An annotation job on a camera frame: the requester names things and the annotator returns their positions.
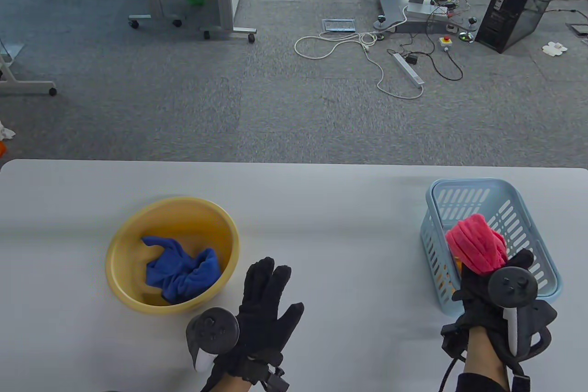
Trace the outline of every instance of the black glove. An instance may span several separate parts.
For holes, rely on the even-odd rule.
[[[277,318],[282,292],[290,280],[292,269],[278,266],[266,257],[249,267],[245,276],[243,302],[239,307],[239,340],[226,354],[215,358],[212,373],[202,392],[210,391],[225,373],[242,377],[242,366],[248,359],[277,367],[282,362],[280,352],[304,312],[304,305],[290,305],[283,316]]]
[[[516,266],[526,270],[532,264],[533,253],[523,249],[505,266]],[[467,341],[470,328],[484,327],[500,361],[508,366],[515,375],[523,375],[519,361],[510,352],[508,322],[503,318],[504,310],[490,300],[488,282],[491,276],[492,274],[479,276],[467,266],[462,266],[461,289],[455,291],[452,296],[452,300],[462,301],[464,304],[464,313],[455,323],[458,333],[461,334],[459,338]]]
[[[533,253],[523,249],[506,262],[505,266],[515,266],[526,270],[532,264]],[[455,291],[452,296],[452,300],[461,301],[464,304],[464,314],[456,321],[460,329],[468,330],[481,326],[506,335],[507,323],[502,318],[504,310],[490,300],[488,293],[488,281],[491,276],[492,274],[479,276],[467,266],[462,265],[461,289]]]

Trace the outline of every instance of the white paper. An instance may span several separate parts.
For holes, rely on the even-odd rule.
[[[567,50],[567,47],[561,45],[561,43],[553,43],[553,41],[550,41],[549,43],[544,45],[542,49],[544,53],[551,57],[554,57],[563,54]]]
[[[16,133],[14,133],[12,130],[4,127],[2,125],[2,121],[0,121],[0,141],[3,141],[5,139],[12,139],[14,138],[15,134]]]

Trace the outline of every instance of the floor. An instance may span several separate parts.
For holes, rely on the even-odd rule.
[[[127,25],[145,0],[0,0],[0,35],[26,46],[13,70],[21,79],[53,79],[59,94],[2,96],[0,119],[17,132],[6,142],[15,158],[262,161],[410,165],[587,167],[588,46],[565,22],[546,14],[538,29],[499,55],[457,42],[460,82],[435,74],[426,58],[416,70],[426,92],[415,101],[375,87],[378,69],[359,47],[327,60],[294,54],[294,42],[316,34],[322,18],[355,18],[369,31],[377,0],[241,0],[237,25],[258,27],[257,41],[204,41],[198,17]],[[465,16],[483,17],[489,0],[468,0]],[[588,1],[557,1],[588,13]],[[416,89],[387,48],[370,52],[386,87]],[[569,47],[541,52],[548,41]],[[428,41],[417,37],[414,48]],[[328,45],[306,45],[310,53]],[[445,54],[435,61],[456,70]]]

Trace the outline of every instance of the red cloth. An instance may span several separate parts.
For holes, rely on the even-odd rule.
[[[452,254],[481,276],[502,268],[508,261],[504,237],[492,230],[481,214],[461,220],[445,238]]]

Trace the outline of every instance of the tabletop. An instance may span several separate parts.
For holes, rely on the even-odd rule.
[[[437,390],[450,361],[439,331],[453,320],[418,233],[426,190],[455,177],[502,178],[523,196],[563,278],[552,346],[523,367],[534,391],[582,384],[587,170],[19,159],[0,170],[2,390],[200,390],[185,342],[198,311],[134,312],[104,273],[126,218],[177,195],[217,203],[241,235],[235,274],[208,306],[237,312],[259,258],[292,266],[281,310],[306,309],[284,351],[291,392]]]

